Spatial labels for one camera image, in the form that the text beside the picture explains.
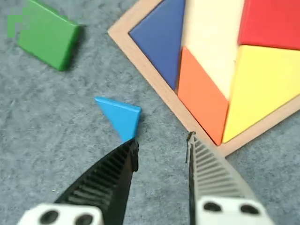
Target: blue triangle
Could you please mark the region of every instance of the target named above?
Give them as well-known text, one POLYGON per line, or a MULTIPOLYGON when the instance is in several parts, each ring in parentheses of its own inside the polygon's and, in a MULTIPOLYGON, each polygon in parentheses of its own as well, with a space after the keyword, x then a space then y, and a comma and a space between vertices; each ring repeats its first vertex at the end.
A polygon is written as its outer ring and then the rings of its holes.
POLYGON ((103 113, 119 133, 123 142, 135 137, 141 108, 122 102, 117 102, 105 97, 96 97, 103 113))
POLYGON ((174 90, 179 74, 185 0, 164 0, 129 35, 174 90))

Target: green block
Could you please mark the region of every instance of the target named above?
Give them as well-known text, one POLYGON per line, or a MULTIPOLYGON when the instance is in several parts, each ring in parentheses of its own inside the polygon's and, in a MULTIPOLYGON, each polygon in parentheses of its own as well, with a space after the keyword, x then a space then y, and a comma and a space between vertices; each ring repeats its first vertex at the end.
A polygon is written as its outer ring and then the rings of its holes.
POLYGON ((38 0, 27 0, 18 44, 59 71, 69 65, 79 25, 38 0))

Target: light blue triangle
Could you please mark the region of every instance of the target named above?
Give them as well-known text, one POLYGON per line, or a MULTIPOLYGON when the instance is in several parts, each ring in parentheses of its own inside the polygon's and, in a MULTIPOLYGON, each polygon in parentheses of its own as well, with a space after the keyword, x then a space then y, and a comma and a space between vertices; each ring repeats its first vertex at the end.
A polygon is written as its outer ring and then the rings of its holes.
POLYGON ((114 101, 105 97, 96 97, 104 115, 110 120, 123 142, 135 137, 141 108, 114 101))

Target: yellow piece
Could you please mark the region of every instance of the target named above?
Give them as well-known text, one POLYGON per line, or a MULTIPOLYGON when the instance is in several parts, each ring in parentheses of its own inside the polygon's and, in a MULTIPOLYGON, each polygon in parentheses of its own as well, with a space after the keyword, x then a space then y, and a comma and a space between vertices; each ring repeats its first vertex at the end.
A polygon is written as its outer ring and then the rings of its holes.
POLYGON ((186 46, 228 99, 244 0, 186 0, 186 46))
POLYGON ((300 51, 239 47, 223 142, 300 94, 300 51))

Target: gray carpet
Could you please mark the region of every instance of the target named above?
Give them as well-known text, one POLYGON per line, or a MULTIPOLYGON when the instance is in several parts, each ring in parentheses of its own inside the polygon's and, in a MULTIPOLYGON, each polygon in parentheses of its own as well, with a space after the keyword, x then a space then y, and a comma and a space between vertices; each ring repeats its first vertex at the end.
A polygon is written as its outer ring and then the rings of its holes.
MULTIPOLYGON (((140 169, 124 224, 187 225, 187 131, 106 33, 135 0, 45 2, 85 24, 86 36, 70 71, 57 72, 7 38, 6 17, 21 5, 1 0, 1 224, 54 201, 120 144, 93 99, 104 96, 142 107, 140 169)), ((227 159, 278 225, 300 224, 300 112, 227 159)))

